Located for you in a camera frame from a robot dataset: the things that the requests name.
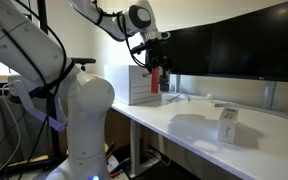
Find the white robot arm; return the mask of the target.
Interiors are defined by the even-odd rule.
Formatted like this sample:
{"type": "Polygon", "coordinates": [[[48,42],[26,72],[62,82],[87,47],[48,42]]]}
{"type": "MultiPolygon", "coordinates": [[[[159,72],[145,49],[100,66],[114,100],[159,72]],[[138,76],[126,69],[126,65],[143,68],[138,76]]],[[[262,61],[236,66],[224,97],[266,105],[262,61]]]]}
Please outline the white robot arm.
{"type": "MultiPolygon", "coordinates": [[[[168,35],[157,29],[148,0],[136,0],[128,9],[113,15],[103,12],[96,0],[68,1],[80,15],[117,41],[139,33],[148,48],[145,66],[166,66],[157,47],[168,35]]],[[[0,62],[46,91],[56,93],[68,105],[69,155],[47,180],[110,180],[104,124],[114,101],[112,85],[81,71],[64,49],[10,0],[0,0],[0,62]]]]}

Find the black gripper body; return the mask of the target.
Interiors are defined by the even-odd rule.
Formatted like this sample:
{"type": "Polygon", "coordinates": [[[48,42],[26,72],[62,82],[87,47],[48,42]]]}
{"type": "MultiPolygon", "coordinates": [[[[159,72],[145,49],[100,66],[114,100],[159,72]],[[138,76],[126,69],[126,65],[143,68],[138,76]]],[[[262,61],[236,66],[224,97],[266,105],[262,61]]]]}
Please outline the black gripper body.
{"type": "Polygon", "coordinates": [[[161,67],[163,70],[168,71],[172,67],[170,54],[168,50],[170,48],[166,40],[149,40],[146,50],[146,68],[151,71],[153,68],[161,67]]]}

